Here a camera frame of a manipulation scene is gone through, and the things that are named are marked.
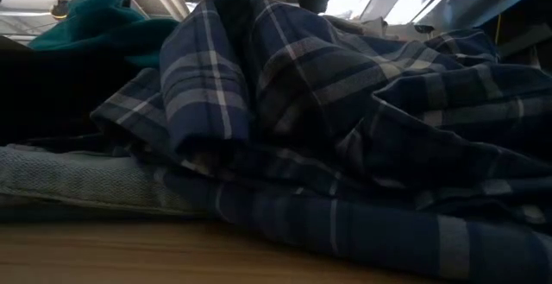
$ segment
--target wooden table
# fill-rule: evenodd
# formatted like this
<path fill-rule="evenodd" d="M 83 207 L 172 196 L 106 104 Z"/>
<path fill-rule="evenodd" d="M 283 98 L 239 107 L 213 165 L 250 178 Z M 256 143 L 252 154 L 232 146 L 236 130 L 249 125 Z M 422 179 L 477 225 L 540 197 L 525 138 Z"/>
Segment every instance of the wooden table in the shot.
<path fill-rule="evenodd" d="M 436 283 L 199 222 L 4 225 L 0 277 L 5 284 Z"/>

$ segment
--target clothing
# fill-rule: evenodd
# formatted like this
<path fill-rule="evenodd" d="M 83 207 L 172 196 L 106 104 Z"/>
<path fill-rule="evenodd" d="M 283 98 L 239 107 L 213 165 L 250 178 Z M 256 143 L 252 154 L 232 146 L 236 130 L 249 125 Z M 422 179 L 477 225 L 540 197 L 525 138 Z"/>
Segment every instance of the clothing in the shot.
<path fill-rule="evenodd" d="M 157 67 L 161 44 L 178 24 L 145 20 L 124 0 L 72 0 L 67 18 L 28 46 L 35 50 L 112 50 L 139 67 Z"/>
<path fill-rule="evenodd" d="M 140 71 L 107 50 L 0 50 L 0 67 L 0 145 L 97 133 L 90 112 Z"/>
<path fill-rule="evenodd" d="M 192 209 L 176 193 L 166 189 L 159 178 L 151 177 L 147 172 L 149 168 L 139 166 L 129 157 L 91 152 L 52 154 L 22 145 L 1 147 L 0 197 L 4 196 L 4 199 L 0 199 L 0 219 L 7 217 L 5 206 L 8 203 L 13 205 L 16 201 L 19 205 L 29 206 L 36 205 L 37 200 L 41 202 L 42 213 L 51 209 L 53 202 L 58 202 L 55 205 L 57 212 L 61 203 L 180 218 L 204 217 L 202 211 Z M 11 213 L 23 209 L 9 210 Z M 105 217 L 113 216 L 106 211 L 103 213 Z M 116 213 L 115 217 L 124 218 L 125 214 L 128 215 Z"/>
<path fill-rule="evenodd" d="M 480 31 L 389 41 L 271 0 L 204 0 L 92 113 L 191 205 L 357 262 L 552 276 L 552 79 Z"/>

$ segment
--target pile of clothes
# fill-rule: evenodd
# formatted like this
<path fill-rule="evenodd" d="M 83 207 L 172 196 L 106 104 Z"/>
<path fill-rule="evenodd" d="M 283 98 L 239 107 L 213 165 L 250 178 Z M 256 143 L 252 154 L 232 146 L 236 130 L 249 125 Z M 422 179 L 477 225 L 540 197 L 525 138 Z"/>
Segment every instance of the pile of clothes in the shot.
<path fill-rule="evenodd" d="M 220 218 L 370 266 L 552 281 L 552 78 L 482 32 L 203 0 L 158 44 L 114 38 L 152 20 L 75 43 L 73 12 L 33 45 L 71 43 L 6 64 L 0 219 Z"/>

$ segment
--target green cloth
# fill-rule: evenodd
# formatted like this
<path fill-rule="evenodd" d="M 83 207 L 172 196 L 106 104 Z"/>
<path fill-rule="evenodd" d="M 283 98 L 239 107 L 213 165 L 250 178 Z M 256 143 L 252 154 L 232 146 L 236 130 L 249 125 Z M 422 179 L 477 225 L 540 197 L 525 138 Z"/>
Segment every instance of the green cloth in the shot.
<path fill-rule="evenodd" d="M 34 50 L 110 49 L 140 67 L 157 67 L 159 51 L 177 22 L 146 20 L 124 0 L 72 0 L 67 18 L 28 46 Z"/>

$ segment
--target plaid shirt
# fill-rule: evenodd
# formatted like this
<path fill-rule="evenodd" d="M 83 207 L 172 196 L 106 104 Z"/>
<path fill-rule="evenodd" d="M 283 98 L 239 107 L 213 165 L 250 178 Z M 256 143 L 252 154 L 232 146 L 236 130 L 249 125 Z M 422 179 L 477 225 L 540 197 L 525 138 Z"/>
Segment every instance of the plaid shirt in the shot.
<path fill-rule="evenodd" d="M 552 79 L 480 31 L 389 41 L 204 0 L 92 113 L 196 207 L 272 240 L 481 283 L 552 281 Z"/>

